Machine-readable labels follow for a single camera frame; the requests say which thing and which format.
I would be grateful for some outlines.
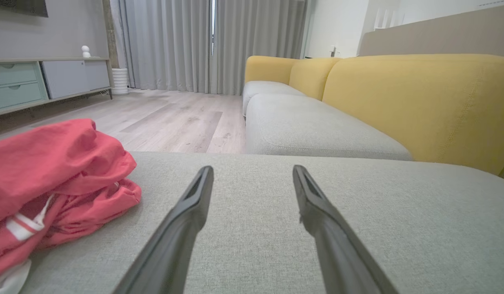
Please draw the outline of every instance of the laminate flooring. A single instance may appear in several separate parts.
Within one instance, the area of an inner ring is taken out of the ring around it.
[[[0,116],[0,140],[41,125],[90,118],[127,151],[244,153],[240,96],[132,90],[53,102]]]

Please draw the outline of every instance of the curtain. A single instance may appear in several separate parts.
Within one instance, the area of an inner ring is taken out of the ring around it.
[[[112,21],[114,24],[114,37],[116,40],[116,51],[118,52],[118,62],[120,69],[124,69],[127,67],[127,59],[125,58],[125,48],[123,45],[123,30],[121,29],[122,24],[119,5],[119,0],[110,0]]]
[[[131,86],[209,92],[209,0],[120,0],[120,15]]]
[[[252,55],[300,58],[305,0],[216,0],[211,92],[241,95]]]

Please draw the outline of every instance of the gray cabinet door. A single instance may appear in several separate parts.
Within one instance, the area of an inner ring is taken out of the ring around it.
[[[51,99],[90,91],[83,60],[43,61]]]
[[[85,71],[87,72],[88,89],[102,89],[110,87],[107,62],[105,60],[86,60]]]

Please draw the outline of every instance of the red cloth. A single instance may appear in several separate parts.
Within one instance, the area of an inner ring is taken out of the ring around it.
[[[0,141],[0,274],[35,248],[86,236],[138,204],[141,188],[125,178],[135,167],[90,119]]]

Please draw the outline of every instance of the white wall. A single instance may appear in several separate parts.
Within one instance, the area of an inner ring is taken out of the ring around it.
[[[401,0],[400,12],[405,13],[403,24],[444,17],[479,9],[480,4],[493,0]]]
[[[382,24],[382,21],[384,19],[383,17],[383,12],[386,9],[390,11],[398,11],[400,7],[401,0],[369,0],[368,2],[368,8],[366,9],[366,16],[364,17],[364,25],[362,26],[362,32],[361,32],[361,39],[362,36],[367,33],[373,31],[373,28],[375,26],[375,20],[377,18],[377,13],[379,12],[379,9],[381,11],[381,16],[379,19],[380,24]]]
[[[92,56],[107,58],[100,0],[46,0],[49,18],[0,10],[0,58]]]
[[[355,56],[367,8],[368,0],[316,0],[305,55],[330,57],[336,45],[336,57]]]

